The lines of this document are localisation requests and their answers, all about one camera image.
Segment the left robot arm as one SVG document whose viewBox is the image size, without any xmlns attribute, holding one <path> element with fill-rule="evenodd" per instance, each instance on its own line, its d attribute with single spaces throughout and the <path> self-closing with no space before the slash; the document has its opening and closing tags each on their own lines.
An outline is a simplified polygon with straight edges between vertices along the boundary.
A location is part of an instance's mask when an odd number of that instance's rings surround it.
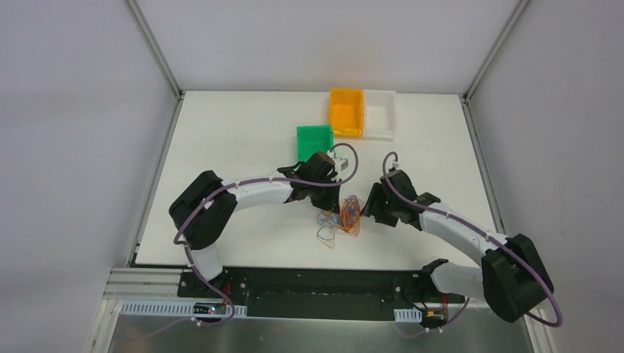
<svg viewBox="0 0 624 353">
<path fill-rule="evenodd" d="M 214 171 L 202 172 L 169 207 L 179 232 L 174 242 L 184 246 L 190 266 L 199 272 L 198 290 L 210 298 L 224 290 L 216 241 L 233 213 L 304 199 L 320 210 L 337 211 L 341 172 L 347 165 L 320 151 L 305 162 L 241 181 L 224 180 Z"/>
</svg>

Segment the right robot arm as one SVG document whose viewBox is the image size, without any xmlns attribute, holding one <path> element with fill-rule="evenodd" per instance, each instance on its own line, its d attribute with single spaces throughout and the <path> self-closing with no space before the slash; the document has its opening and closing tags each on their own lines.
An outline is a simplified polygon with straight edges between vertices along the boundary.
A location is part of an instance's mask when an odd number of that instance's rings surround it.
<svg viewBox="0 0 624 353">
<path fill-rule="evenodd" d="M 554 285 L 534 242 L 523 234 L 509 237 L 466 220 L 431 193 L 418 194 L 406 172 L 393 168 L 372 185 L 363 211 L 379 224 L 398 223 L 449 243 L 475 266 L 437 259 L 422 267 L 419 295 L 434 302 L 444 294 L 477 299 L 507 322 L 515 322 L 543 301 L 562 314 L 554 298 Z"/>
</svg>

